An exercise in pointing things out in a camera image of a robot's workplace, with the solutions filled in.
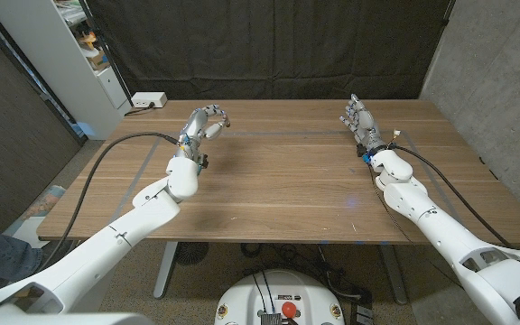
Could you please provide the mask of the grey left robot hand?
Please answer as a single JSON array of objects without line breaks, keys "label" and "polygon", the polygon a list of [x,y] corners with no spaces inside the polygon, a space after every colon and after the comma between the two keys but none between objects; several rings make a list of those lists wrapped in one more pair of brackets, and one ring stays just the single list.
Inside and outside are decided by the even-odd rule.
[{"label": "grey left robot hand", "polygon": [[208,156],[200,153],[203,140],[217,138],[224,128],[230,127],[228,114],[219,105],[196,108],[182,128],[175,157],[187,158],[199,166],[199,172],[207,169]]}]

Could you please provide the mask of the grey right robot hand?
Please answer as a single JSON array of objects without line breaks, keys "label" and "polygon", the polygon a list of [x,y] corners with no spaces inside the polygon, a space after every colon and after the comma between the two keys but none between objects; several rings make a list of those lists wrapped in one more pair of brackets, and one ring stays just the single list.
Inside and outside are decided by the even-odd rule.
[{"label": "grey right robot hand", "polygon": [[357,142],[357,156],[370,164],[373,156],[386,150],[388,144],[382,139],[372,114],[356,94],[350,96],[345,113],[339,120],[353,133]]}]

